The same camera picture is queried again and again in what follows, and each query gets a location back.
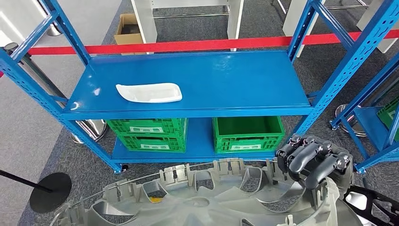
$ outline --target white table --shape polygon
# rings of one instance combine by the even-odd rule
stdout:
[[[365,13],[363,14],[362,18],[359,20],[357,23],[357,27],[360,30],[363,30],[370,19],[374,16],[375,12],[378,10],[380,7],[381,3],[383,0],[373,0],[370,5],[366,5],[362,0],[357,0],[359,2],[359,5],[356,6],[334,6],[334,7],[326,7],[329,10],[337,10],[337,9],[349,9],[349,8],[359,8],[359,10],[364,9]],[[292,36],[295,32],[296,25],[298,24],[299,18],[302,15],[303,9],[305,7],[307,0],[292,0],[291,4],[289,6],[286,19],[284,21],[283,25],[283,32],[286,36]],[[285,11],[284,7],[282,4],[279,2],[279,5],[281,8],[283,8],[283,11]],[[309,30],[307,34],[310,34],[314,23],[316,22],[316,19],[319,15],[316,14],[313,21],[311,22],[309,26]],[[399,23],[396,23],[393,27],[393,29],[398,29],[399,28]],[[378,45],[378,49],[385,53],[396,41],[397,39],[388,39],[388,40],[382,40],[380,44]],[[304,45],[301,46],[301,48],[298,51],[297,57],[300,56],[302,50],[303,50]]]
[[[226,6],[228,13],[221,14],[200,14],[193,16],[220,16],[228,15],[227,37],[238,39],[239,27],[241,24],[242,8],[244,0],[131,0],[136,14],[137,22],[141,31],[144,43],[157,41],[157,28],[153,16],[153,9],[157,8],[180,8],[180,7],[201,7],[201,6]],[[171,17],[189,17],[190,15],[173,15]]]

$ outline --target green plastic crate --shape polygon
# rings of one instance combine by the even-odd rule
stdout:
[[[184,118],[107,120],[118,135],[176,134],[183,131]]]
[[[274,151],[283,139],[278,116],[213,118],[216,153]]]
[[[380,111],[377,112],[377,116],[389,129],[391,127],[393,117],[395,116],[396,108],[398,107],[399,97],[396,97],[387,105],[385,105]],[[396,132],[395,141],[399,141],[399,130]]]
[[[129,151],[185,153],[188,119],[184,119],[183,131],[176,134],[118,134],[119,140]]]

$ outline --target blue shelf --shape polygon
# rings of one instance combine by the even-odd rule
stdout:
[[[377,117],[377,112],[380,109],[381,107],[362,107],[354,110],[356,118],[366,132],[368,139],[378,151],[383,149],[388,135],[388,129]]]
[[[274,151],[216,154],[214,152],[212,119],[192,118],[189,120],[186,153],[130,152],[118,139],[112,152],[112,161],[115,163],[208,162],[231,157],[247,160],[265,160],[273,158]]]
[[[133,103],[115,88],[162,82],[179,85],[183,99]],[[286,51],[173,53],[92,58],[63,117],[306,115],[312,109]]]

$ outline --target retractable belt barrier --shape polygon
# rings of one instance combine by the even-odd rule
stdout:
[[[361,32],[350,32],[349,35],[356,40]],[[399,38],[399,30],[391,30],[384,39]],[[202,40],[202,41],[172,41],[146,44],[129,45],[99,45],[85,46],[89,54],[119,54],[139,52],[182,52],[217,50],[230,48],[268,48],[288,46],[292,37],[263,37],[228,40]],[[304,45],[321,45],[340,43],[333,33],[307,35]],[[29,50],[31,55],[71,55],[76,54],[71,46],[63,47],[33,47]]]

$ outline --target plastic mold part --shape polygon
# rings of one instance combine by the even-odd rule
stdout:
[[[143,178],[122,180],[56,212],[57,226],[361,226],[330,178],[303,189],[275,161],[262,167],[221,159],[178,165]],[[143,184],[135,181],[153,178]],[[84,204],[96,196],[89,209]],[[102,216],[128,218],[122,224]]]

